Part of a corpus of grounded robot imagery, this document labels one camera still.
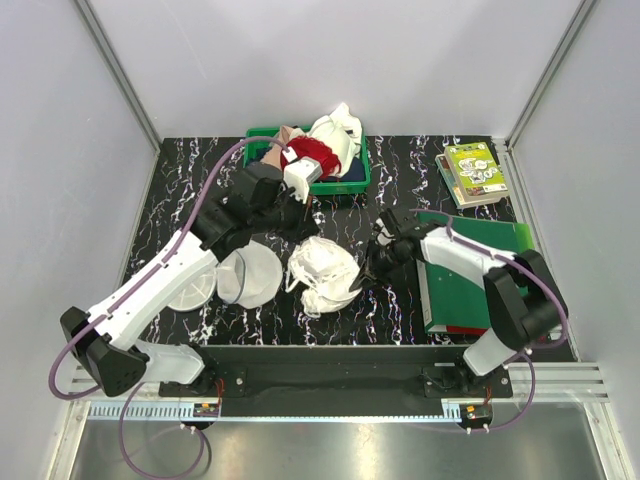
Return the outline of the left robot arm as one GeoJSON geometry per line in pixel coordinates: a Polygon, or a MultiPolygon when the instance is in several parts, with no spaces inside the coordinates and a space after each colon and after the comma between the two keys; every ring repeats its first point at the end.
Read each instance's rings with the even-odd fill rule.
{"type": "Polygon", "coordinates": [[[196,396],[216,387],[217,363],[202,348],[148,343],[139,336],[180,292],[213,271],[251,237],[275,233],[299,243],[318,233],[309,204],[319,165],[296,161],[284,169],[255,162],[236,171],[229,188],[204,193],[186,225],[109,298],[60,319],[68,351],[108,397],[141,382],[180,385],[196,396]]]}

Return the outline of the white mesh laundry bag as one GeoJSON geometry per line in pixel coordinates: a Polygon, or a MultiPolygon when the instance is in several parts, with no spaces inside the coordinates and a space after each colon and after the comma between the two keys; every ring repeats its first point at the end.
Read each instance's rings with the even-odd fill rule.
{"type": "Polygon", "coordinates": [[[275,252],[250,240],[181,290],[168,307],[177,312],[194,311],[217,295],[226,304],[255,309],[275,297],[282,278],[282,263],[275,252]]]}

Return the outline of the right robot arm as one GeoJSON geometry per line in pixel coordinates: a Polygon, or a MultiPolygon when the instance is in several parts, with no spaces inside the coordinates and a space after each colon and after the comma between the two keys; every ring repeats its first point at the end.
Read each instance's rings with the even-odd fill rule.
{"type": "Polygon", "coordinates": [[[497,370],[523,357],[539,338],[568,327],[566,303],[536,250],[491,247],[456,232],[449,215],[423,222],[403,208],[382,211],[373,232],[352,290],[384,285],[392,272],[420,261],[452,271],[485,294],[490,327],[445,368],[441,391],[480,394],[497,370]]]}

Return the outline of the white bra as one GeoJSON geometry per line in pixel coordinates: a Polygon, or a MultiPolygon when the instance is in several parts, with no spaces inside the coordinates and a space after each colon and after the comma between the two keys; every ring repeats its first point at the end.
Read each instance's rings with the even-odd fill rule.
{"type": "Polygon", "coordinates": [[[311,236],[297,245],[289,257],[285,291],[304,285],[303,312],[311,318],[334,313],[349,305],[362,288],[351,286],[359,273],[356,259],[332,240],[311,236]]]}

